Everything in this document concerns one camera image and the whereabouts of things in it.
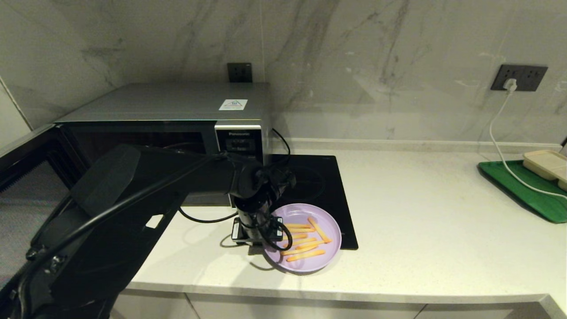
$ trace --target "white cabinet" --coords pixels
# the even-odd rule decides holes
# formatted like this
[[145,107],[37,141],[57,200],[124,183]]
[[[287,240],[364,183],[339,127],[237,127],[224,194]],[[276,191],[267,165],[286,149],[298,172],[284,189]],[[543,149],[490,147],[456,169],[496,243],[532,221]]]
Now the white cabinet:
[[183,293],[123,291],[111,312],[111,319],[198,319]]
[[29,128],[0,83],[0,148],[29,133]]
[[414,319],[424,304],[188,294],[200,319]]
[[416,319],[548,319],[539,303],[428,304]]

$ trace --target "open microwave door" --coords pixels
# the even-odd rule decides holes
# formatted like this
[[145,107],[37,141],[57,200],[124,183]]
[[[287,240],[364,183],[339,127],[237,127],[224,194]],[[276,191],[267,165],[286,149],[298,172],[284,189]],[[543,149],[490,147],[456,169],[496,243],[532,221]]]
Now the open microwave door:
[[86,171],[55,125],[46,125],[0,149],[0,317],[36,232]]

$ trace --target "beige container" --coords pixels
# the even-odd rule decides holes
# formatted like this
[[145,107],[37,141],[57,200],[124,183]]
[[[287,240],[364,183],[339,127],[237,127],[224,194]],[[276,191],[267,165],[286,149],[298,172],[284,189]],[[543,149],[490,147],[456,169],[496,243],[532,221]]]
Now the beige container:
[[524,166],[547,179],[559,180],[559,187],[567,191],[567,157],[552,150],[538,150],[524,154]]

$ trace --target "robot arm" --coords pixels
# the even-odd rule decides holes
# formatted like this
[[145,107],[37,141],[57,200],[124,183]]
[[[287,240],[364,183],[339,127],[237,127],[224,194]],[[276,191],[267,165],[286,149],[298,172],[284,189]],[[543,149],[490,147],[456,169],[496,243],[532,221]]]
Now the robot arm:
[[[280,240],[284,227],[269,207],[294,184],[285,168],[230,153],[118,146],[89,169],[32,240],[15,294],[22,306],[11,318],[107,319],[188,194],[234,195],[241,241]],[[146,226],[155,215],[159,224]]]

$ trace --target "countertop edge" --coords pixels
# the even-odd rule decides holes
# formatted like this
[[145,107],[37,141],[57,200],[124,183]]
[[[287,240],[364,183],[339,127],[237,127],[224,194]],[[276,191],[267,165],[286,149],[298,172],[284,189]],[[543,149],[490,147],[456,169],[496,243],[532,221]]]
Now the countertop edge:
[[227,295],[243,297],[271,297],[289,299],[311,299],[329,301],[360,301],[379,303],[410,304],[503,304],[545,302],[553,312],[562,313],[548,293],[529,293],[525,295],[486,295],[486,296],[427,296],[427,295],[393,295],[387,293],[352,293],[331,291],[297,291],[287,289],[257,289],[242,287],[211,287],[199,285],[174,285],[158,283],[130,283],[126,289],[145,291],[167,291],[182,293],[199,293],[210,295]]
[[[394,141],[394,140],[342,140],[325,138],[286,138],[292,152],[294,149],[319,149],[319,150],[381,150],[390,152],[474,152],[474,153],[496,153],[492,142],[473,141]],[[272,138],[274,150],[284,152],[283,143]],[[499,142],[498,146],[503,153],[521,154],[536,150],[554,150],[559,152],[560,144],[546,143],[519,143]]]

